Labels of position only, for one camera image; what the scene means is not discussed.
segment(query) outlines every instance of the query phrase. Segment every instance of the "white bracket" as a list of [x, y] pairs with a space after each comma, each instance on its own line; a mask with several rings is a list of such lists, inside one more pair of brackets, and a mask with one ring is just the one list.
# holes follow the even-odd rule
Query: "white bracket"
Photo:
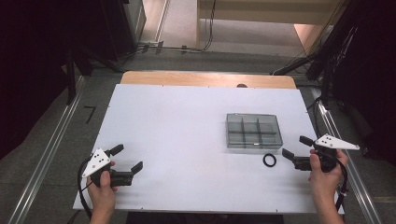
[[358, 145], [350, 144], [346, 141], [330, 136], [327, 133], [315, 141], [315, 144], [321, 147], [338, 148], [338, 149], [352, 149], [359, 150]]
[[101, 148], [96, 149], [96, 151], [92, 154], [91, 160], [88, 162], [87, 168], [85, 168], [85, 171], [82, 173], [82, 177], [90, 176], [109, 163], [110, 158], [106, 155], [106, 153]]

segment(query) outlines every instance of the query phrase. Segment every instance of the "wooden edge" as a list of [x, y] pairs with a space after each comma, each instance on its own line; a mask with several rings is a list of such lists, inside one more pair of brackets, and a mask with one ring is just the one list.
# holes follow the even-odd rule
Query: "wooden edge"
[[211, 87], [236, 87], [245, 84], [249, 88], [297, 89], [293, 78], [289, 76], [176, 71], [129, 71], [123, 74], [120, 84]]
[[[210, 19], [213, 1], [197, 0], [201, 3], [200, 19]], [[334, 2], [339, 0], [222, 0], [216, 3], [216, 20], [266, 21], [281, 23], [322, 24], [333, 12]]]

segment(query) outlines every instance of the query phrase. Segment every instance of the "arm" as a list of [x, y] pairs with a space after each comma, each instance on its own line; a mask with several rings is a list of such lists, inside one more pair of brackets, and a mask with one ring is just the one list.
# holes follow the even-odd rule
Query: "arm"
[[[341, 163], [347, 165], [348, 157], [341, 150], [337, 150], [337, 157]], [[311, 150], [310, 163], [312, 172], [309, 180], [311, 182], [312, 199], [318, 212], [319, 223], [344, 223], [334, 205], [335, 189], [342, 177], [340, 165], [337, 164], [329, 173], [323, 173], [315, 150]]]
[[111, 215], [116, 205], [114, 191], [117, 191], [117, 188], [110, 187], [110, 182], [110, 173], [104, 171], [100, 177], [100, 188], [97, 188], [94, 184], [88, 186], [88, 192], [93, 206], [91, 224], [110, 223]]

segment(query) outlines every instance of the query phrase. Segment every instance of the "tripod leg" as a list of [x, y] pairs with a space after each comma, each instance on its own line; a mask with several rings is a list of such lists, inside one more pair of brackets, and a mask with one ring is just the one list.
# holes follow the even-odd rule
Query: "tripod leg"
[[86, 55], [84, 55], [77, 48], [72, 48], [72, 57], [76, 67], [78, 68], [78, 71], [83, 76], [90, 76], [92, 74], [93, 68]]
[[76, 78], [71, 49], [66, 52], [66, 70], [69, 78], [69, 83], [67, 85], [69, 91], [67, 104], [70, 105], [76, 96]]

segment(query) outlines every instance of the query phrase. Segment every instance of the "black curtain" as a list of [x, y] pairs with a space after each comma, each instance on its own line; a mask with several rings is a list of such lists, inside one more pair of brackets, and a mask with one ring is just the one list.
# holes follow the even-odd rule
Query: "black curtain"
[[372, 152], [396, 165], [396, 6], [361, 1], [353, 17], [358, 27], [336, 68], [333, 93], [352, 105], [371, 127], [363, 141]]
[[0, 2], [1, 159], [24, 140], [68, 78], [61, 68], [65, 55], [59, 32], [64, 22], [61, 5]]

